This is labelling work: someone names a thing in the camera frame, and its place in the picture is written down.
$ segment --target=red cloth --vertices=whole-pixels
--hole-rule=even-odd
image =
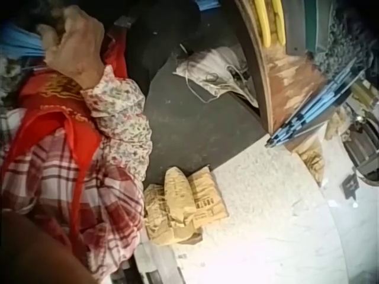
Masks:
[[[103,55],[103,61],[113,67],[116,77],[127,78],[124,59],[126,30],[115,28],[110,36],[113,40]],[[1,167],[1,178],[4,178],[9,165],[18,156],[57,129],[65,129],[66,139],[79,168],[70,210],[70,239],[77,255],[80,253],[79,208],[83,181],[101,142],[101,135],[91,121],[91,113],[80,91],[75,81],[54,70],[35,72],[20,92],[21,106],[27,112]]]

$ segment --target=floral sleeve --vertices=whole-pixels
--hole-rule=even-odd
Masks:
[[[145,98],[131,79],[118,80],[107,66],[100,83],[82,91],[98,128],[107,162],[127,169],[142,186],[152,150],[151,129],[143,115]]]

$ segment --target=yellow handle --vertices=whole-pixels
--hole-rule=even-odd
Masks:
[[[255,0],[256,13],[258,14],[258,20],[262,29],[262,41],[264,47],[270,47],[271,45],[271,32],[270,25],[268,23],[267,9],[265,0]]]
[[[277,34],[279,43],[285,45],[285,26],[284,26],[284,14],[281,0],[271,0],[272,7],[275,12],[275,24],[277,26]]]

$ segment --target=marble surface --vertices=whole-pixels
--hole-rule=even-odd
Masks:
[[[202,243],[173,246],[186,283],[348,283],[379,267],[378,189],[361,185],[357,208],[344,199],[352,165],[339,140],[323,145],[319,189],[296,155],[266,139],[214,171],[230,217],[205,228]]]

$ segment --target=wrinkled hand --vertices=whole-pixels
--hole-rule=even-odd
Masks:
[[[104,72],[100,48],[104,27],[78,6],[63,10],[65,33],[59,42],[57,32],[48,25],[39,25],[48,67],[72,78],[83,89],[96,86]]]

